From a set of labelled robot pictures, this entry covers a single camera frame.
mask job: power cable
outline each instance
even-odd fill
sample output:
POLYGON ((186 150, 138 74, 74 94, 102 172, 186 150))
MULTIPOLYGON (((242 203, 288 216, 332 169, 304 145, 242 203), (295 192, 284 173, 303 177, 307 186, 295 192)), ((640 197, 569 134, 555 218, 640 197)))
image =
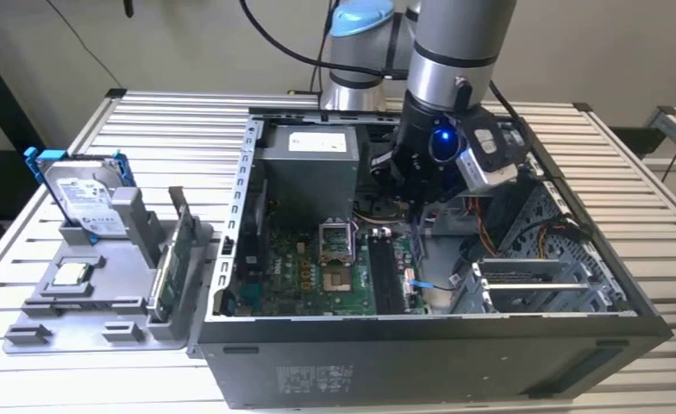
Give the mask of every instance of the power cable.
POLYGON ((105 63, 97 58, 97 56, 93 53, 93 51, 89 50, 89 47, 85 44, 85 42, 82 41, 82 38, 80 37, 80 34, 77 33, 77 30, 74 29, 74 27, 72 27, 70 21, 66 20, 66 17, 64 16, 64 14, 60 11, 60 9, 57 9, 57 6, 54 6, 54 3, 52 3, 52 0, 45 0, 45 1, 49 4, 49 6, 52 6, 52 9, 54 9, 54 12, 57 13, 57 15, 61 17, 64 23, 66 24, 66 27, 70 28, 70 31, 74 34, 74 37, 77 37, 77 41, 80 42, 80 45, 82 45, 82 48, 85 49, 85 51, 88 52, 88 54, 90 55, 90 57, 96 60, 96 62, 100 65, 100 67, 102 67, 104 70, 108 72, 108 75, 110 76, 110 78, 112 78, 113 82, 116 83, 116 85, 122 89, 121 82, 114 77, 113 72, 110 72, 110 69, 108 69, 108 66, 105 65, 105 63))
POLYGON ((337 71, 365 73, 368 75, 377 76, 380 78, 407 79, 405 71, 377 71, 376 69, 369 69, 368 67, 340 65, 337 63, 329 63, 311 59, 307 56, 301 55, 300 53, 293 52, 266 32, 261 23, 256 20, 256 17, 252 14, 250 9, 248 8, 246 0, 238 0, 238 3, 241 5, 241 9, 244 10, 244 14, 246 15, 248 21, 250 22, 252 26, 254 27, 261 37, 292 59, 296 59, 308 65, 324 67, 327 69, 335 69, 337 71))

